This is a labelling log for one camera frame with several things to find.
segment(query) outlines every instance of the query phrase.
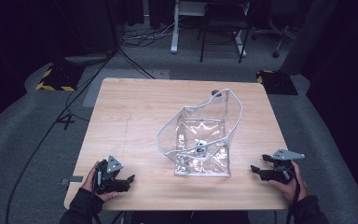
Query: hand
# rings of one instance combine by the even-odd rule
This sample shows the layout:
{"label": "hand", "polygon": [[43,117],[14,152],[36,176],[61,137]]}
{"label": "hand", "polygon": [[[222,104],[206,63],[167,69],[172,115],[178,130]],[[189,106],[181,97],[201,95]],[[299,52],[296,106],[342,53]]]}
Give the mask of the hand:
{"label": "hand", "polygon": [[[298,183],[300,184],[300,194],[298,195],[298,201],[300,201],[301,199],[307,197],[307,189],[304,186],[304,180],[301,176],[299,166],[293,161],[292,164],[295,167]],[[296,181],[294,179],[292,179],[287,185],[275,180],[269,180],[268,183],[275,189],[279,190],[290,204],[293,203],[296,193]]]}
{"label": "hand", "polygon": [[[98,163],[99,162],[97,161],[95,163],[95,165],[92,167],[92,169],[89,171],[89,174],[87,175],[86,181],[81,186],[82,189],[86,189],[89,192],[92,192],[92,185],[93,185],[92,179],[93,179],[93,177],[95,175],[95,167],[96,167],[96,165]],[[109,200],[112,200],[112,199],[116,198],[118,196],[118,192],[113,191],[113,192],[104,193],[104,194],[97,194],[96,193],[95,195],[100,197],[104,202],[107,202]]]}

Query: sleeve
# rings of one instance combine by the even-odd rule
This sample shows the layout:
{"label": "sleeve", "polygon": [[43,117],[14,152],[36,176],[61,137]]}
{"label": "sleeve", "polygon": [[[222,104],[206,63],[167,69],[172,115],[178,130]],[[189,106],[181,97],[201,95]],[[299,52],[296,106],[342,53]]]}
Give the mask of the sleeve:
{"label": "sleeve", "polygon": [[60,224],[90,224],[92,215],[100,213],[103,208],[100,197],[95,196],[93,199],[94,202],[91,203],[91,192],[80,188],[69,205],[69,210],[63,214]]}
{"label": "sleeve", "polygon": [[298,201],[293,207],[293,216],[296,224],[328,224],[327,217],[321,212],[319,200],[309,195]]}

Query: chair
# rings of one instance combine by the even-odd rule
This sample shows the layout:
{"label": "chair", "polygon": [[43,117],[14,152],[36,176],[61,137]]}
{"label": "chair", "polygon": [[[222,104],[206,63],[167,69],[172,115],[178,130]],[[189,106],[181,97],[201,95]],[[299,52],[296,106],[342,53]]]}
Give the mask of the chair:
{"label": "chair", "polygon": [[259,35],[264,34],[278,35],[280,39],[272,53],[273,58],[278,58],[284,38],[289,37],[293,40],[296,39],[296,30],[299,28],[299,20],[301,20],[301,15],[299,14],[300,0],[269,0],[268,5],[267,20],[270,29],[255,31],[252,35],[252,39],[256,40]]}
{"label": "chair", "polygon": [[203,32],[202,48],[200,62],[202,63],[203,53],[206,44],[226,44],[226,43],[206,43],[206,35],[210,31],[214,32],[231,32],[232,41],[241,40],[241,31],[246,30],[245,37],[242,41],[239,63],[245,49],[246,40],[252,26],[249,24],[245,11],[246,0],[209,0],[205,6],[204,17],[197,39],[200,39],[200,33]]}

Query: clear plastic bag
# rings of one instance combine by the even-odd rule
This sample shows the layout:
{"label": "clear plastic bag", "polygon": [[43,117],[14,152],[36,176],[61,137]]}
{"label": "clear plastic bag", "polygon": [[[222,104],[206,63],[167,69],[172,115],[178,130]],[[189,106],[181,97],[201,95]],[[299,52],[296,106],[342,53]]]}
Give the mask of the clear plastic bag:
{"label": "clear plastic bag", "polygon": [[242,114],[230,90],[197,106],[184,106],[159,131],[158,150],[175,163],[175,175],[231,176],[229,145]]}

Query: wooden table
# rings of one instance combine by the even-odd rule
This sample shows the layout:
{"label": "wooden table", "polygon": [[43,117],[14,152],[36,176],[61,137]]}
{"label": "wooden table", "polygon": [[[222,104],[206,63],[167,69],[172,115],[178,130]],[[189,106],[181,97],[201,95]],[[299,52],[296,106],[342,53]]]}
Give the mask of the wooden table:
{"label": "wooden table", "polygon": [[[211,91],[231,89],[243,105],[230,146],[231,177],[173,175],[174,163],[156,147],[158,131],[184,105],[197,105]],[[251,172],[269,169],[262,154],[286,148],[262,85],[257,83],[107,78],[103,81],[74,175],[86,176],[96,161],[112,154],[124,168],[117,178],[136,175],[128,192],[106,210],[286,209],[279,191]],[[64,205],[81,183],[71,183]]]}

